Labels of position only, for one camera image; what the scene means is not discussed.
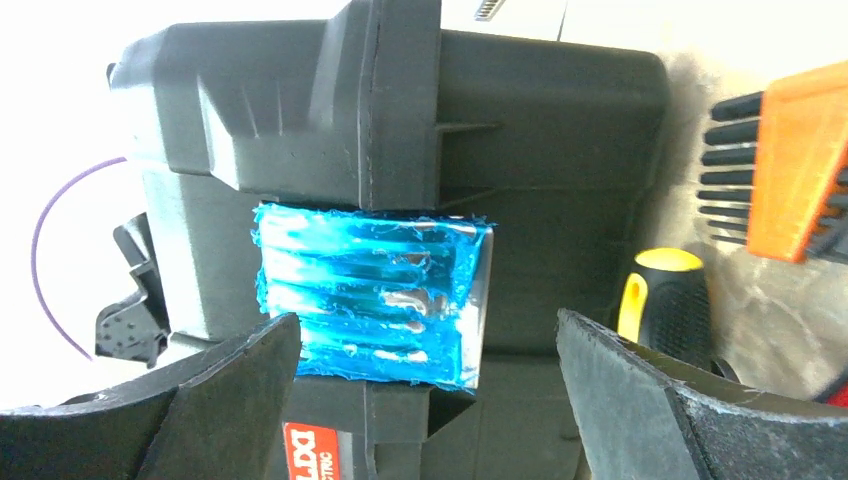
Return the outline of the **yellow black screwdriver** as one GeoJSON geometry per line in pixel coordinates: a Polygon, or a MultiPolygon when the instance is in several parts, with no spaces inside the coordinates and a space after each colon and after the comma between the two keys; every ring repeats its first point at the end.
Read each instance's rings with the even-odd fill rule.
{"type": "Polygon", "coordinates": [[[739,380],[729,362],[715,353],[704,262],[688,251],[659,247],[634,257],[616,330],[633,343],[739,380]]]}

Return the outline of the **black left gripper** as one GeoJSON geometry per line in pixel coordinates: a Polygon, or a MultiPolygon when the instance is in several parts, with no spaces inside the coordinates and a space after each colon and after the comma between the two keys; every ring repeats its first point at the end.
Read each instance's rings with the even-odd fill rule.
{"type": "Polygon", "coordinates": [[[156,366],[171,333],[161,276],[145,212],[113,230],[136,290],[105,307],[95,325],[95,354],[156,366]]]}

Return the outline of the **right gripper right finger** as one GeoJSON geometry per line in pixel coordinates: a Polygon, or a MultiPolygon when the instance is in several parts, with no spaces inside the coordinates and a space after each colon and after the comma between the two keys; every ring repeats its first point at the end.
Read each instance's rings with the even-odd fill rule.
{"type": "Polygon", "coordinates": [[[698,369],[561,309],[557,349],[596,479],[843,479],[847,412],[698,369]]]}

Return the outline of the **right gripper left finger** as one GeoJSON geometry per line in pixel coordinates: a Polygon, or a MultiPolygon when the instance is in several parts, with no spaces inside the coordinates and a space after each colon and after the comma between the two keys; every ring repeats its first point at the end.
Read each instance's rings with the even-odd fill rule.
{"type": "Polygon", "coordinates": [[[122,384],[1,414],[5,479],[263,479],[301,351],[285,314],[122,384]]]}

